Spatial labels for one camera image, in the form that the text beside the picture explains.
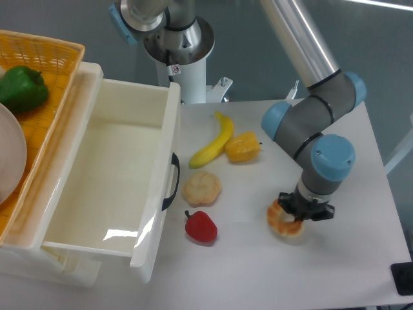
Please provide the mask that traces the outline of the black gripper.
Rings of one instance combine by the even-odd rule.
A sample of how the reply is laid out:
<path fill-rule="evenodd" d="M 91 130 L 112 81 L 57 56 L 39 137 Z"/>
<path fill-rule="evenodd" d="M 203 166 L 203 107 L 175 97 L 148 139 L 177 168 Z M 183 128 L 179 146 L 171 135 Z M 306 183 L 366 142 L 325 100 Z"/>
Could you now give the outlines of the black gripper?
<path fill-rule="evenodd" d="M 333 219 L 335 207 L 325 203 L 319 203 L 319 200 L 313 198 L 306 200 L 300 193 L 280 192 L 278 205 L 287 213 L 293 214 L 295 220 L 304 221 L 322 221 Z"/>

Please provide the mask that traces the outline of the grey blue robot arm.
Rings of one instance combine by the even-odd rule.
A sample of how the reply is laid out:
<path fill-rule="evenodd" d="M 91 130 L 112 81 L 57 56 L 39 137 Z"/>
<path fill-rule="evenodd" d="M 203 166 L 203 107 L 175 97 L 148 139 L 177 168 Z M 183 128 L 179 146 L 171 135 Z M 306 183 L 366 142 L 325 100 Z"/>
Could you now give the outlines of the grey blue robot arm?
<path fill-rule="evenodd" d="M 296 105 L 276 103 L 261 120 L 267 136 L 303 170 L 294 191 L 278 200 L 297 220 L 328 220 L 334 216 L 330 197 L 348 176 L 355 154 L 347 139 L 324 130 L 364 100 L 366 86 L 358 75 L 341 71 L 300 1 L 262 1 L 261 6 L 309 92 Z M 215 39 L 193 1 L 116 1 L 109 12 L 128 44 L 144 42 L 159 84 L 180 85 L 183 103 L 224 98 L 222 84 L 206 84 L 205 61 Z"/>

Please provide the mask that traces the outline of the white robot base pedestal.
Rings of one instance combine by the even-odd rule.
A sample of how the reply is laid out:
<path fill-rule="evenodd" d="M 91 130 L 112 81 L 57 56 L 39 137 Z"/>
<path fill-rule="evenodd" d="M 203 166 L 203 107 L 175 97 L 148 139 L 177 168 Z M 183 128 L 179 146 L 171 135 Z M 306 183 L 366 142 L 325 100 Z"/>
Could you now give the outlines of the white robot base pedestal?
<path fill-rule="evenodd" d="M 207 84 L 207 58 L 215 46 L 212 27 L 197 16 L 184 30 L 162 28 L 143 40 L 145 50 L 156 64 L 161 86 L 171 82 L 181 87 L 181 101 L 185 104 L 227 102 L 226 93 L 233 84 L 229 77 L 221 77 L 214 85 Z"/>

